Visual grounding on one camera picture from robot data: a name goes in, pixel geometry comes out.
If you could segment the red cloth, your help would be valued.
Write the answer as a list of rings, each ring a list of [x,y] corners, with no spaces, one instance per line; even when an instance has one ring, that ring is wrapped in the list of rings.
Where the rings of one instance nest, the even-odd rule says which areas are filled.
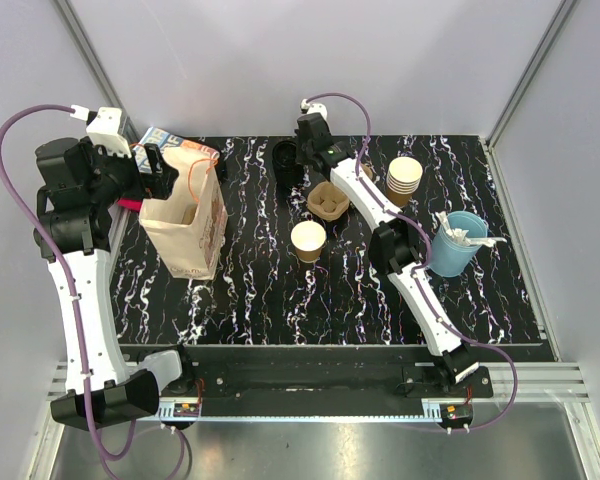
[[[118,201],[118,205],[124,209],[130,210],[133,212],[139,212],[142,207],[142,201],[122,198]]]

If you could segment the paper takeout bag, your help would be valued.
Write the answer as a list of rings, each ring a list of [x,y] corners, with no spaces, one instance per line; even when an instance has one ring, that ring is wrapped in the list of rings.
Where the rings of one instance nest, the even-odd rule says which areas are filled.
[[[179,177],[167,200],[142,202],[140,225],[173,277],[212,280],[228,220],[217,160],[184,147],[166,148],[163,158]],[[193,205],[198,206],[194,221],[184,225],[183,215]]]

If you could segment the single paper coffee cup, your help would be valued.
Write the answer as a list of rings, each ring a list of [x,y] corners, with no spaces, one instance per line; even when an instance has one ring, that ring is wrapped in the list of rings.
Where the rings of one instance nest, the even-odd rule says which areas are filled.
[[[300,261],[316,262],[326,242],[326,230],[315,221],[302,221],[291,230],[291,242]]]

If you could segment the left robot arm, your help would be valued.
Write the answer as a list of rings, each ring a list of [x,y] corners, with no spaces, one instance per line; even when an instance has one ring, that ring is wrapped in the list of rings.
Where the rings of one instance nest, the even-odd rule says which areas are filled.
[[[68,360],[66,393],[50,409],[56,422],[80,430],[151,417],[165,388],[183,396],[196,382],[174,349],[128,366],[116,335],[109,209],[123,198],[165,200],[178,177],[157,145],[143,148],[150,172],[140,172],[128,144],[109,148],[66,137],[35,151],[44,185],[36,198],[42,228],[34,239],[56,285]]]

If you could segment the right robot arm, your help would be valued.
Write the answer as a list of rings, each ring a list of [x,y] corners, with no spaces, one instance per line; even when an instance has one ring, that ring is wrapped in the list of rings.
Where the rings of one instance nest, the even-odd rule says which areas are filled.
[[[333,139],[319,113],[297,119],[297,162],[314,168],[341,190],[371,229],[369,260],[407,303],[425,337],[436,370],[434,384],[446,396],[466,389],[479,362],[453,327],[424,273],[417,253],[418,225],[400,213],[357,164],[353,151]]]

